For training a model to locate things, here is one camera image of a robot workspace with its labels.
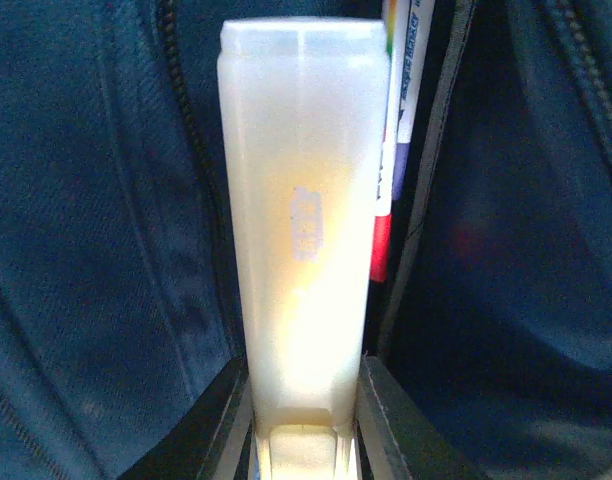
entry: white plastic container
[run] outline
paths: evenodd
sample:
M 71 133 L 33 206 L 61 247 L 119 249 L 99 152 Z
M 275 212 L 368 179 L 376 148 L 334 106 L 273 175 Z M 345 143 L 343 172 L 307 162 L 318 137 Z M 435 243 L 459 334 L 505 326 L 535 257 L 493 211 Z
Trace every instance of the white plastic container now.
M 386 113 L 386 31 L 373 20 L 253 19 L 225 22 L 221 42 L 262 478 L 346 478 Z

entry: zipper teeth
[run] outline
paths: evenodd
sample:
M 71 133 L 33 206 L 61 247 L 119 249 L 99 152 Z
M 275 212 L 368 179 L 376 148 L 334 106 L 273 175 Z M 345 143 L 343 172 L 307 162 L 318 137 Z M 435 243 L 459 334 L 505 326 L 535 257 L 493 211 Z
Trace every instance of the zipper teeth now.
M 0 391 L 0 414 L 4 417 L 4 424 L 10 426 L 17 438 L 28 449 L 31 455 L 37 458 L 57 480 L 68 480 L 64 469 L 53 460 L 37 439 L 28 431 L 19 419 L 10 401 Z
M 568 28 L 572 33 L 573 40 L 577 44 L 579 51 L 582 53 L 583 62 L 585 65 L 585 73 L 590 80 L 590 84 L 595 87 L 600 103 L 604 108 L 604 113 L 608 119 L 608 125 L 612 133 L 612 100 L 606 88 L 606 83 L 602 78 L 602 73 L 597 65 L 597 60 L 592 54 L 592 50 L 588 43 L 588 39 L 582 29 L 582 24 L 579 21 L 577 13 L 571 6 L 568 0 L 559 0 L 558 6 L 564 14 Z

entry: purple marker cap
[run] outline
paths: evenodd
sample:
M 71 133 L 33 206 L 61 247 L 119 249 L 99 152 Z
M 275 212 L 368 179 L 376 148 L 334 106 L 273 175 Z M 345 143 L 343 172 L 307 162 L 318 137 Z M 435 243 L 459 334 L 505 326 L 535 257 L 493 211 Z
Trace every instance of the purple marker cap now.
M 393 201 L 399 200 L 402 196 L 409 149 L 410 143 L 397 144 L 397 151 L 395 152 L 395 170 L 393 172 Z

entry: container cap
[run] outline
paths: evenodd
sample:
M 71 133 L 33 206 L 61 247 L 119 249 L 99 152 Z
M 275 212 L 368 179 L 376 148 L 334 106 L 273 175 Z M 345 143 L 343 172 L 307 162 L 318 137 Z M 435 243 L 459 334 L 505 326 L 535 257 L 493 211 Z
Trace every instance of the container cap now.
M 371 55 L 386 51 L 381 20 L 334 17 L 276 17 L 227 20 L 222 52 L 262 55 Z

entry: marker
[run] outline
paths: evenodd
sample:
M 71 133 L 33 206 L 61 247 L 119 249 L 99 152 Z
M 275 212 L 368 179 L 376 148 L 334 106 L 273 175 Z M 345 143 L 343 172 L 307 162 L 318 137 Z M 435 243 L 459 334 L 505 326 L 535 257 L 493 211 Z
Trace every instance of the marker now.
M 410 3 L 393 172 L 393 200 L 399 200 L 402 196 L 434 6 L 435 0 L 412 0 Z
M 386 22 L 388 32 L 387 48 L 391 62 L 382 161 L 377 187 L 373 256 L 370 269 L 371 280 L 377 282 L 386 281 L 388 273 L 390 209 L 393 201 L 393 173 L 398 138 L 397 126 L 401 106 L 402 75 L 410 5 L 410 0 L 384 0 L 382 5 L 382 18 Z

